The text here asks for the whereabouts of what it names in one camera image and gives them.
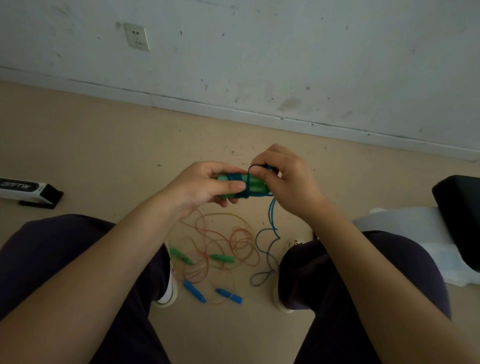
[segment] white sneaker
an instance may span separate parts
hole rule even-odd
[[[178,284],[177,280],[175,279],[175,274],[173,270],[173,264],[172,260],[170,258],[170,277],[168,278],[168,285],[167,285],[167,290],[165,291],[165,294],[156,301],[156,307],[158,308],[167,308],[168,306],[172,305],[175,300],[177,299],[177,296],[179,294],[179,289],[178,289]]]
[[[295,245],[298,245],[298,244],[303,244],[303,240],[300,240],[300,239],[293,239],[293,240],[289,240],[287,242],[287,244],[285,245],[285,249],[283,251],[283,256],[285,255],[285,253],[293,246]],[[279,279],[279,276],[278,278],[276,279],[276,282],[275,282],[275,286],[273,288],[273,292],[272,292],[272,299],[273,299],[273,305],[275,306],[275,308],[278,310],[278,311],[281,311],[283,313],[286,313],[286,314],[291,314],[293,311],[295,310],[291,310],[289,308],[286,308],[282,302],[280,301],[280,297],[278,296],[278,279]]]

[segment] pant leg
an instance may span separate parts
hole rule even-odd
[[[440,311],[451,317],[440,271],[420,245],[383,231],[364,234]],[[319,241],[296,245],[287,252],[280,263],[279,296],[289,308],[297,302],[315,311],[295,363],[380,363],[350,294]]]
[[[114,226],[80,215],[26,223],[0,250],[0,320]],[[169,362],[148,321],[150,303],[167,289],[169,269],[162,246],[129,292],[92,363]]]

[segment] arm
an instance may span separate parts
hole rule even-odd
[[[243,182],[210,179],[236,172],[244,171],[194,163],[137,206],[0,322],[0,362],[88,363],[173,225],[205,202],[226,207],[217,195],[245,189]]]
[[[252,164],[287,211],[315,231],[350,293],[383,363],[478,363],[474,346],[321,193],[304,161],[273,145]]]

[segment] wall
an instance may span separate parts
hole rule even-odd
[[[480,2],[0,1],[0,79],[480,158]],[[147,28],[150,52],[122,22]]]

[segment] floor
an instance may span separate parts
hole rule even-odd
[[[480,164],[272,130],[40,88],[0,83],[0,174],[48,182],[65,196],[54,210],[0,200],[0,241],[25,222],[65,213],[118,221],[196,160],[249,165],[272,143],[306,159],[319,184],[349,218],[373,207],[434,206],[431,188],[452,174],[480,177]],[[254,231],[268,223],[268,198],[250,198],[228,212]],[[207,206],[204,212],[218,212]],[[227,233],[238,222],[212,217],[210,227]],[[282,240],[308,239],[308,226],[278,207]],[[177,226],[178,244],[194,232]],[[262,243],[267,244],[265,236]],[[292,363],[312,321],[309,312],[284,315],[270,303],[274,278],[249,284],[259,267],[234,271],[244,304],[202,305],[181,289],[167,310],[151,321],[173,363]],[[449,286],[454,322],[480,343],[480,287]]]

